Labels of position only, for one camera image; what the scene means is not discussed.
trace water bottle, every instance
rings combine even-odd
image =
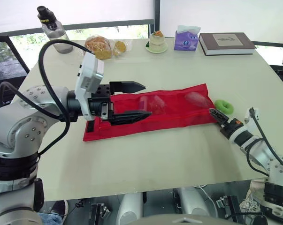
[[[44,6],[39,6],[37,8],[39,12],[38,18],[42,23],[42,30],[46,33],[50,40],[54,39],[64,39],[69,40],[65,29],[63,28],[60,21],[58,21],[52,11]],[[72,51],[73,46],[64,44],[64,43],[56,43],[54,44],[55,49],[57,52],[66,54]]]

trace cake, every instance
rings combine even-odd
[[[149,50],[153,52],[161,52],[165,50],[165,48],[167,48],[165,37],[160,30],[155,31],[150,35]]]

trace purple tissue box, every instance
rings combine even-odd
[[[198,45],[198,35],[192,34],[189,31],[177,34],[175,39],[175,50],[195,51]]]

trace plastic bag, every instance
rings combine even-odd
[[[95,35],[87,38],[85,47],[92,51],[99,60],[106,60],[130,51],[132,49],[132,40],[108,40]]]

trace red cloth bag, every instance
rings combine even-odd
[[[133,124],[116,126],[97,117],[92,132],[87,132],[86,126],[83,141],[216,122],[209,114],[208,109],[214,108],[214,105],[208,97],[206,84],[182,90],[113,95],[111,101],[114,103],[115,113],[145,110],[152,112],[152,115]]]

